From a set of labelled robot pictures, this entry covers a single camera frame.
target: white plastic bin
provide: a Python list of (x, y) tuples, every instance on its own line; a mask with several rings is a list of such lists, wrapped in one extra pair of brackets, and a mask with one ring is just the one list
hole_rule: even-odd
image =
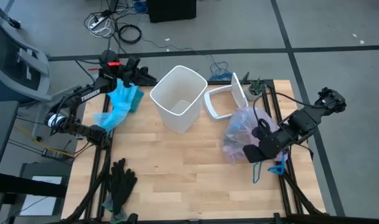
[(200, 113), (207, 81), (195, 71), (178, 65), (151, 91), (163, 123), (183, 134)]

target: plastic bag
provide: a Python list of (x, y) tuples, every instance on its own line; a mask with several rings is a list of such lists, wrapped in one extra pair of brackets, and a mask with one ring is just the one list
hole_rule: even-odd
[[(270, 126), (271, 131), (276, 131), (279, 126), (269, 117), (265, 110), (255, 108), (258, 119), (263, 118)], [(258, 146), (260, 140), (251, 135), (251, 131), (258, 126), (252, 107), (238, 108), (231, 117), (225, 130), (222, 151), (227, 161), (234, 164), (237, 159), (245, 159), (243, 146), (254, 144)]]
[(113, 130), (126, 118), (137, 91), (139, 91), (138, 86), (131, 85), (130, 88), (125, 88), (123, 81), (118, 80), (116, 89), (111, 93), (107, 93), (113, 105), (112, 112), (94, 114), (94, 123), (104, 128), (107, 132)]

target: wooden tabletop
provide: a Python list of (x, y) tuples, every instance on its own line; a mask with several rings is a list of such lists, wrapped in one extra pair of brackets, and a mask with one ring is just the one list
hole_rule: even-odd
[[(289, 80), (274, 80), (277, 92), (294, 97)], [(218, 88), (210, 85), (208, 90)], [(236, 165), (226, 162), (222, 154), (222, 139), (229, 123), (212, 121), (204, 106), (199, 118), (185, 134), (176, 134), (165, 127), (150, 99), (152, 87), (141, 87), (145, 96), (137, 112), (129, 113), (115, 129), (111, 160), (126, 158), (126, 167), (135, 171), (138, 182), (128, 202), (127, 214), (137, 213), (140, 220), (187, 220), (216, 218), (266, 218), (274, 212), (284, 216), (278, 176), (267, 171), (264, 164), (258, 183), (252, 183), (253, 166), (247, 161)], [(87, 102), (83, 123), (94, 123), (93, 114), (100, 113), (104, 95)], [(231, 113), (235, 102), (231, 93), (212, 96), (219, 114)], [(282, 117), (291, 114), (296, 104), (278, 95)], [(273, 119), (274, 107), (269, 96)], [(257, 107), (263, 108), (262, 99)], [(78, 143), (77, 150), (84, 141)], [(95, 147), (78, 157), (72, 167), (62, 218), (69, 216), (88, 190)], [(309, 152), (292, 147), (292, 161), (297, 183), (308, 199), (325, 211)], [(295, 210), (292, 191), (287, 185), (292, 210)], [(98, 204), (94, 197), (93, 217)], [(110, 220), (105, 211), (104, 220)]]

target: blue clip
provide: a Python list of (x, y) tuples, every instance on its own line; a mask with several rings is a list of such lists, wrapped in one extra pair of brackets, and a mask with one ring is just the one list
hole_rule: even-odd
[(283, 175), (283, 172), (284, 172), (284, 154), (282, 155), (281, 164), (268, 168), (268, 171), (270, 171), (274, 174)]

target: power strip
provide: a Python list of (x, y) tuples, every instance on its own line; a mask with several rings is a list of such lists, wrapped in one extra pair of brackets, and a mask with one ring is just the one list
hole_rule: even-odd
[(98, 19), (98, 22), (94, 22), (93, 24), (90, 25), (90, 29), (94, 29), (96, 28), (102, 21), (104, 21), (105, 19), (107, 19), (107, 17), (103, 17), (101, 16), (99, 19)]

